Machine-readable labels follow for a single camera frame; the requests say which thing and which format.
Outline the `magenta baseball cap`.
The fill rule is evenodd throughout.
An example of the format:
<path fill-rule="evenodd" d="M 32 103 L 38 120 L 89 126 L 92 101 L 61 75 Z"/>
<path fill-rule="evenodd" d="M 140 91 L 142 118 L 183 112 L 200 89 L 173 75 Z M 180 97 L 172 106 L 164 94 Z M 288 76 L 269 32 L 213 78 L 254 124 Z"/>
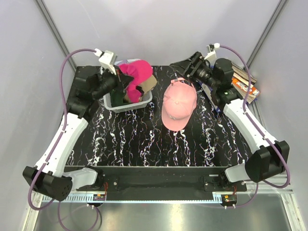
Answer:
<path fill-rule="evenodd" d="M 128 64 L 121 64 L 119 68 L 123 74 L 133 77 L 127 87 L 127 96 L 130 102 L 138 103 L 141 97 L 150 90 L 144 90 L 141 87 L 142 92 L 140 92 L 137 87 L 140 87 L 140 84 L 147 81 L 153 74 L 151 65 L 145 60 L 136 60 Z"/>

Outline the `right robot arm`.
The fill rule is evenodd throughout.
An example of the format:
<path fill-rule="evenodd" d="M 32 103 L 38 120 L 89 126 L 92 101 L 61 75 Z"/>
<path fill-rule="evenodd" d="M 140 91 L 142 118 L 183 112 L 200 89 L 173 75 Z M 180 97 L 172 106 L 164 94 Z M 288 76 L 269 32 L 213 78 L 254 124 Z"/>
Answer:
<path fill-rule="evenodd" d="M 236 182 L 243 180 L 267 183 L 268 178 L 283 172 L 286 173 L 287 180 L 280 187 L 286 187 L 291 179 L 287 166 L 290 151 L 288 143 L 278 141 L 262 127 L 246 107 L 242 95 L 232 85 L 232 62 L 218 58 L 211 65 L 210 57 L 215 55 L 213 51 L 207 56 L 196 52 L 185 60 L 171 63 L 170 66 L 186 80 L 197 81 L 209 87 L 206 95 L 212 105 L 232 121 L 250 148 L 252 156 L 244 164 L 226 168 L 218 179 L 219 187 L 229 191 Z"/>

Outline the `light pink baseball cap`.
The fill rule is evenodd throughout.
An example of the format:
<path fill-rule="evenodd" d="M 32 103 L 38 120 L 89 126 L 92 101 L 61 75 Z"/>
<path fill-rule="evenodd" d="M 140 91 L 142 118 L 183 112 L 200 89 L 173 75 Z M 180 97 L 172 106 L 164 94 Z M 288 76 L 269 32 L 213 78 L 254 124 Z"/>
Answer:
<path fill-rule="evenodd" d="M 197 92 L 192 82 L 182 77 L 171 80 L 163 97 L 163 125 L 171 131 L 184 129 L 196 106 Z"/>

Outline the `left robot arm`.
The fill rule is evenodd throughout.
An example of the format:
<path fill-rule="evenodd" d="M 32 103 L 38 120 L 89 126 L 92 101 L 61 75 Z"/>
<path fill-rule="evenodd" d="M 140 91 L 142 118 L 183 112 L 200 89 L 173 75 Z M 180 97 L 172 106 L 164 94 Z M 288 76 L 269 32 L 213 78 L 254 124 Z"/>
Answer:
<path fill-rule="evenodd" d="M 65 172 L 69 155 L 79 136 L 99 108 L 98 100 L 112 90 L 124 91 L 133 77 L 116 70 L 79 70 L 67 99 L 64 116 L 45 154 L 34 167 L 26 166 L 23 177 L 36 191 L 52 200 L 63 201 L 71 191 L 89 186 L 97 191 L 103 187 L 103 172 L 91 166 Z"/>

